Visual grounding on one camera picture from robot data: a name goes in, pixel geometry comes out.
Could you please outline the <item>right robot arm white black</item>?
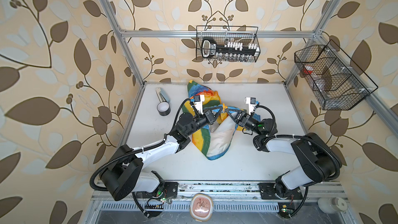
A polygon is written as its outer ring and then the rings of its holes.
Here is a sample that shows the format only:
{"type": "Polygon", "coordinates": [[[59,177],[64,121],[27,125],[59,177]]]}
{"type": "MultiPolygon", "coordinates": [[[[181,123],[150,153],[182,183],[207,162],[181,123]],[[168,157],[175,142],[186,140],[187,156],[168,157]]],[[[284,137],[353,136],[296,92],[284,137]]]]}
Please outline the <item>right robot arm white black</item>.
{"type": "Polygon", "coordinates": [[[255,111],[248,114],[234,108],[226,108],[226,112],[237,125],[256,134],[253,144],[257,151],[282,152],[296,156],[300,166],[275,179],[271,192],[276,197],[285,199],[302,186],[307,188],[340,176],[340,158],[318,135],[278,134],[274,113],[260,104],[254,107],[254,110],[257,109],[266,110],[271,118],[258,121],[254,118],[255,111]]]}

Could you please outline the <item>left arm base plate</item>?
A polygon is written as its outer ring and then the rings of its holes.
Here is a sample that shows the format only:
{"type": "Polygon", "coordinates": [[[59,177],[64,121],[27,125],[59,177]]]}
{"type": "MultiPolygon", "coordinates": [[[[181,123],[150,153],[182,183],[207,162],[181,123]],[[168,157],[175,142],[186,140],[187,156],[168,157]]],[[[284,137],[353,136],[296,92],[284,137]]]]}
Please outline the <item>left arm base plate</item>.
{"type": "Polygon", "coordinates": [[[177,197],[177,194],[178,194],[178,185],[179,185],[179,183],[176,181],[166,181],[166,182],[160,183],[160,185],[152,192],[139,191],[136,194],[139,198],[143,198],[143,199],[150,199],[150,198],[174,199],[177,197]]]}

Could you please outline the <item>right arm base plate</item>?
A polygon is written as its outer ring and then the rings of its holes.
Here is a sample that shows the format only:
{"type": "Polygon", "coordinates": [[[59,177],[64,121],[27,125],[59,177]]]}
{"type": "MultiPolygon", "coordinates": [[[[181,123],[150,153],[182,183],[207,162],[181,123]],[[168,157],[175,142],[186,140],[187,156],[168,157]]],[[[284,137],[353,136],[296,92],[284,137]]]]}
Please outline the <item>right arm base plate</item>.
{"type": "Polygon", "coordinates": [[[288,189],[283,183],[259,183],[262,200],[302,200],[303,195],[299,187],[288,189]]]}

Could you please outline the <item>rainbow striped jacket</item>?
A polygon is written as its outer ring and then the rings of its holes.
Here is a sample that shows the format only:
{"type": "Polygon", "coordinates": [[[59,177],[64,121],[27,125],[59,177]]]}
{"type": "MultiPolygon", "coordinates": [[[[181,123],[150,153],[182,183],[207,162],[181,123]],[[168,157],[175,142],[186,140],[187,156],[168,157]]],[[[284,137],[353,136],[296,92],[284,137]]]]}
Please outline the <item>rainbow striped jacket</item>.
{"type": "MultiPolygon", "coordinates": [[[[217,91],[191,80],[187,85],[188,97],[204,95],[203,108],[221,106],[222,101],[217,91]]],[[[228,151],[236,131],[246,128],[236,124],[227,113],[221,113],[216,122],[206,125],[192,135],[192,143],[208,159],[221,158],[228,151]]]]}

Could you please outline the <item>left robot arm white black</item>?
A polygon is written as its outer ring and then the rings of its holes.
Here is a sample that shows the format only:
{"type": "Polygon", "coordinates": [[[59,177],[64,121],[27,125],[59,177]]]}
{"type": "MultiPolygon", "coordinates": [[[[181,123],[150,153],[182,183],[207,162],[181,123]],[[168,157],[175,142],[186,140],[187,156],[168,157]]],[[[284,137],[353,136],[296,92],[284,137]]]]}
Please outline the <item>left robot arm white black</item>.
{"type": "Polygon", "coordinates": [[[100,166],[90,177],[89,185],[96,191],[109,192],[115,201],[120,201],[132,192],[153,193],[162,191],[163,178],[156,172],[144,172],[151,163],[178,153],[191,142],[190,136],[216,122],[223,106],[213,106],[195,114],[177,114],[171,131],[163,139],[147,146],[130,148],[120,146],[111,159],[100,166]]]}

